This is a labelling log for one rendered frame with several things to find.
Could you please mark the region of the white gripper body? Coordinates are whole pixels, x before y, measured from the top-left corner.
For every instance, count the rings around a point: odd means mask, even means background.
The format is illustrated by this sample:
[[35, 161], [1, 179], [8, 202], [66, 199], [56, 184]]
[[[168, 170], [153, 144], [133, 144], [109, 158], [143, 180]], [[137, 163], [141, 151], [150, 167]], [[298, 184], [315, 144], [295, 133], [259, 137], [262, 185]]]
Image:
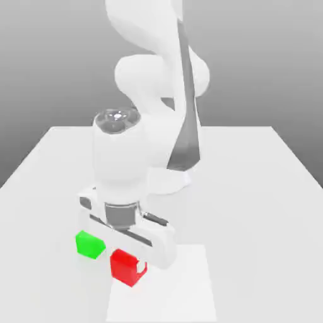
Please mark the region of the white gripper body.
[[170, 267], [176, 258], [174, 228], [150, 213], [136, 214], [136, 223], [128, 230], [115, 230], [85, 209], [79, 211], [78, 219], [82, 230], [102, 239], [112, 250], [121, 249], [160, 269]]

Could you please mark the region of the small green cube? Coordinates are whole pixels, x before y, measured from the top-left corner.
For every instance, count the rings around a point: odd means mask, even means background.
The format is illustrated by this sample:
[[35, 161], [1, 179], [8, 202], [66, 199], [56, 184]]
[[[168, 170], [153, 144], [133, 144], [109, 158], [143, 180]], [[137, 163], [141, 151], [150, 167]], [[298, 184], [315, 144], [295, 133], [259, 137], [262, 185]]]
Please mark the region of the small green cube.
[[75, 236], [76, 250], [80, 255], [96, 259], [106, 249], [105, 242], [84, 230]]

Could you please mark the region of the small red cube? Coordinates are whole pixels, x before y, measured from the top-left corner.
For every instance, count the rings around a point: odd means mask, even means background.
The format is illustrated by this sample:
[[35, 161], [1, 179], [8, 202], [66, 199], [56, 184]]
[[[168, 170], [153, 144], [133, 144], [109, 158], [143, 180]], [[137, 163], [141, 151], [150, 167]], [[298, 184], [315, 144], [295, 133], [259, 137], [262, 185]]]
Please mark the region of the small red cube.
[[140, 261], [134, 255], [131, 255], [122, 249], [116, 249], [110, 256], [110, 270], [113, 278], [121, 281], [127, 286], [133, 287], [147, 272], [148, 264], [146, 262], [145, 270], [137, 273], [137, 262]]

